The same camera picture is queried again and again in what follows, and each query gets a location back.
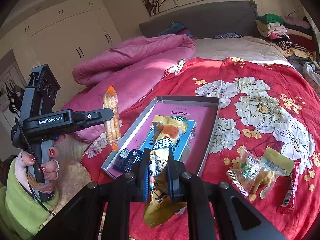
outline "red floral bedsheet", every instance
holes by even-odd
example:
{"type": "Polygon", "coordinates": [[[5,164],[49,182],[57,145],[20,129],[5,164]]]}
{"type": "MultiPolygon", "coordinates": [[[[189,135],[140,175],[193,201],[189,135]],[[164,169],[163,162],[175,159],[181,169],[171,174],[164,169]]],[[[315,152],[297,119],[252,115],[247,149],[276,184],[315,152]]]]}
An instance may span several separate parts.
{"type": "MultiPolygon", "coordinates": [[[[301,239],[320,208],[320,100],[310,85],[293,68],[284,65],[254,64],[239,58],[224,61],[195,58],[177,76],[164,78],[131,108],[120,114],[121,133],[130,127],[141,111],[160,95],[212,96],[221,100],[211,154],[202,179],[212,183],[230,181],[226,172],[238,161],[237,149],[262,156],[267,146],[292,160],[301,161],[298,190],[292,213],[276,212],[288,189],[287,177],[278,178],[265,199],[252,204],[288,239],[301,239]]],[[[101,183],[111,181],[101,169],[111,148],[102,134],[84,152],[82,163],[101,183]]],[[[166,223],[149,229],[142,220],[144,206],[132,203],[130,235],[144,239],[187,239],[187,213],[174,215],[166,223]]]]}

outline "cabinet handle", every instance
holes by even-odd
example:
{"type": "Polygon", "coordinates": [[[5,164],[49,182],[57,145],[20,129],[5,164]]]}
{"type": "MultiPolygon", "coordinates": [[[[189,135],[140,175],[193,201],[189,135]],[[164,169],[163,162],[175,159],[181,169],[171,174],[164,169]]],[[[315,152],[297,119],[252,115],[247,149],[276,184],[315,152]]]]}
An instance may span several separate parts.
{"type": "Polygon", "coordinates": [[[79,57],[81,57],[81,55],[80,55],[80,53],[79,53],[78,49],[76,49],[76,51],[78,52],[78,54],[79,54],[79,57]]]}
{"type": "Polygon", "coordinates": [[[79,49],[80,49],[80,51],[81,51],[81,54],[82,54],[82,56],[83,56],[83,52],[82,52],[82,49],[80,48],[80,47],[78,47],[79,49]]]}

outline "headboard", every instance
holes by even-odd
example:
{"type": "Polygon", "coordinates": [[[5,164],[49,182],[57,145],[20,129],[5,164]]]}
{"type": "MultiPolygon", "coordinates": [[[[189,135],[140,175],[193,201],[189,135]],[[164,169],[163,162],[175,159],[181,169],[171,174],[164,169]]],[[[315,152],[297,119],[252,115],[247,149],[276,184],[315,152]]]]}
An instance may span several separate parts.
{"type": "Polygon", "coordinates": [[[139,25],[142,35],[150,38],[181,22],[198,39],[237,32],[242,36],[260,37],[255,20],[257,5],[250,1],[212,2],[167,13],[139,25]]]}

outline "pink blanket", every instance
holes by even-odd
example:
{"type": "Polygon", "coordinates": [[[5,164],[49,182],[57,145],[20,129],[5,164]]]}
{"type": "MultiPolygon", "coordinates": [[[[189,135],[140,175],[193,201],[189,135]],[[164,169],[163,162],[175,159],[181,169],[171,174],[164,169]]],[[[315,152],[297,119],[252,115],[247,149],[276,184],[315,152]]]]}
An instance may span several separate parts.
{"type": "MultiPolygon", "coordinates": [[[[74,67],[74,79],[89,88],[75,95],[62,109],[101,109],[102,97],[113,85],[121,113],[148,93],[166,69],[178,64],[181,58],[191,59],[194,52],[195,45],[187,35],[136,37],[124,41],[74,67]]],[[[76,135],[85,142],[92,142],[103,132],[103,125],[97,125],[76,132],[76,135]]]]}

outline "ring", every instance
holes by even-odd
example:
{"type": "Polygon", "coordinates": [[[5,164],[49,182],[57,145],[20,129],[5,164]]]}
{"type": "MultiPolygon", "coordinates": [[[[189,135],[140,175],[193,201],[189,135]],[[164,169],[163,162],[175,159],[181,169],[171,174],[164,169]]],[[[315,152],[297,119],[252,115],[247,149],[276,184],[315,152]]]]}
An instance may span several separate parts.
{"type": "Polygon", "coordinates": [[[53,161],[55,161],[57,163],[57,168],[54,171],[58,171],[59,170],[59,163],[57,160],[53,159],[53,161]]]}

